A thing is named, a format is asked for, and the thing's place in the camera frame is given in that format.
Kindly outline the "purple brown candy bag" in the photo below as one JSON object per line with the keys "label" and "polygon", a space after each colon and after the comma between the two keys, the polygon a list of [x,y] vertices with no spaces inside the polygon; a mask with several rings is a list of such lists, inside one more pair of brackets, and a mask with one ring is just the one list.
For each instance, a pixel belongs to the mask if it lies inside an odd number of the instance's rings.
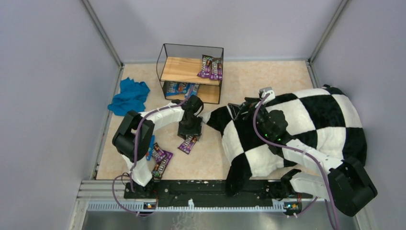
{"label": "purple brown candy bag", "polygon": [[198,72],[197,76],[201,78],[210,78],[211,76],[211,66],[213,57],[208,55],[202,55],[201,70]]}

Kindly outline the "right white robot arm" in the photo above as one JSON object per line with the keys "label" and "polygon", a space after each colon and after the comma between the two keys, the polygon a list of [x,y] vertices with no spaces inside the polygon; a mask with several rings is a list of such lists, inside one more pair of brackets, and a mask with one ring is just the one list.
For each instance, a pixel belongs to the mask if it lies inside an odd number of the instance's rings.
{"label": "right white robot arm", "polygon": [[367,141],[360,117],[345,95],[286,94],[229,104],[210,118],[231,166],[226,194],[238,194],[251,177],[299,164],[314,172],[288,172],[278,194],[322,197],[354,216],[377,195],[364,169]]}

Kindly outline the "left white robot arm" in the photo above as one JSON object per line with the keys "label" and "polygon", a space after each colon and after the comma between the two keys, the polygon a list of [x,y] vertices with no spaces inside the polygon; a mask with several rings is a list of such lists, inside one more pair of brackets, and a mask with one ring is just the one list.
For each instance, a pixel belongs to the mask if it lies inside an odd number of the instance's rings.
{"label": "left white robot arm", "polygon": [[196,95],[188,99],[172,100],[164,107],[149,112],[126,113],[119,125],[112,144],[126,160],[131,182],[145,187],[153,178],[148,168],[146,154],[155,131],[172,123],[177,123],[177,135],[182,139],[200,138],[202,118],[198,114],[204,103]]}

